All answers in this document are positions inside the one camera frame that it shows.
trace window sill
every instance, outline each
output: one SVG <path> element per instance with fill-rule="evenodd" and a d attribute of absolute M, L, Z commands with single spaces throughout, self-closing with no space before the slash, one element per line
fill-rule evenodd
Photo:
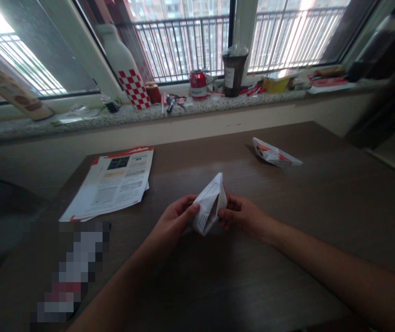
<path fill-rule="evenodd" d="M 185 109 L 179 105 L 175 105 L 171 114 L 166 112 L 167 107 L 164 107 L 164 112 L 162 112 L 162 106 L 159 104 L 152 105 L 150 108 L 141 111 L 137 111 L 133 109 L 131 105 L 126 104 L 121 107 L 118 113 L 111 114 L 104 110 L 99 116 L 95 118 L 61 125 L 52 124 L 52 122 L 56 120 L 57 115 L 37 122 L 32 121 L 31 119 L 4 121 L 0 122 L 0 143 L 11 142 L 12 140 L 24 138 L 42 137 L 88 129 L 106 128 L 130 123 L 176 118 L 186 115 L 227 111 L 238 108 L 270 105 L 288 101 L 298 101 L 302 99 L 322 98 L 326 95 L 343 95 L 355 92 L 374 91 L 385 84 L 386 81 L 366 81 L 362 84 L 358 84 L 352 89 L 316 95 L 312 95 L 306 91 L 289 91 L 282 94 L 263 93 L 257 95 L 256 97 L 247 97 L 246 95 L 241 95 L 237 98 L 223 97 L 218 101 L 213 101 L 210 98 L 207 98 L 204 101 L 193 101 L 191 98 L 189 98 L 189 100 L 185 103 Z"/>

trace white wall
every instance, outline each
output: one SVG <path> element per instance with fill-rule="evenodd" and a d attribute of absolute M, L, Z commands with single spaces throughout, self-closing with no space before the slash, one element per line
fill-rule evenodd
<path fill-rule="evenodd" d="M 310 120 L 343 136 L 363 114 L 371 98 L 369 93 L 315 98 L 4 144 L 0 145 L 0 179 L 52 199 L 88 154 Z"/>

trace hand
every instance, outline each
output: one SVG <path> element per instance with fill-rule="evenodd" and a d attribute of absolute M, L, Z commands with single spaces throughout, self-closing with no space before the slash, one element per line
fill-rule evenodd
<path fill-rule="evenodd" d="M 146 241 L 155 245 L 157 250 L 165 252 L 166 255 L 169 254 L 179 241 L 188 222 L 199 212 L 199 203 L 193 203 L 196 197 L 197 195 L 186 195 L 171 203 Z"/>
<path fill-rule="evenodd" d="M 226 209 L 220 209 L 218 213 L 220 225 L 229 230 L 235 223 L 255 239 L 271 243 L 273 227 L 279 222 L 245 197 L 230 195 L 227 199 Z"/>

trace wooden table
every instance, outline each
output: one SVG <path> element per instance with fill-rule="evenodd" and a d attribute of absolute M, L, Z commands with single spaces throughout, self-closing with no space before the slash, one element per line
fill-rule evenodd
<path fill-rule="evenodd" d="M 254 154 L 253 136 L 304 164 L 280 169 L 263 162 Z M 0 268 L 0 330 L 29 328 L 29 312 L 70 249 L 71 234 L 59 232 L 57 220 L 96 156 L 85 158 Z M 395 271 L 395 171 L 307 122 L 156 146 L 142 203 L 97 218 L 112 224 L 110 248 L 80 310 L 166 206 L 198 194 L 218 172 L 229 194 L 247 196 L 276 219 Z M 183 236 L 141 299 L 130 329 L 291 330 L 349 313 L 291 260 L 233 229 L 205 238 Z M 66 325 L 46 327 L 57 331 Z"/>

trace metal railing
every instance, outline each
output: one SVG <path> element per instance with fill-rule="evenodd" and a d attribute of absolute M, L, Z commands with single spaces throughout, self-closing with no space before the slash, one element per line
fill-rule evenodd
<path fill-rule="evenodd" d="M 258 13 L 249 56 L 250 73 L 321 63 L 346 7 Z M 224 74 L 229 16 L 133 23 L 156 82 L 188 80 L 206 68 Z"/>
<path fill-rule="evenodd" d="M 67 93 L 15 33 L 0 34 L 0 55 L 37 90 L 40 96 Z"/>
<path fill-rule="evenodd" d="M 248 72 L 318 65 L 346 7 L 259 13 Z"/>
<path fill-rule="evenodd" d="M 220 53 L 228 48 L 229 16 L 133 24 L 156 82 L 188 80 L 189 72 L 208 69 L 223 75 Z"/>

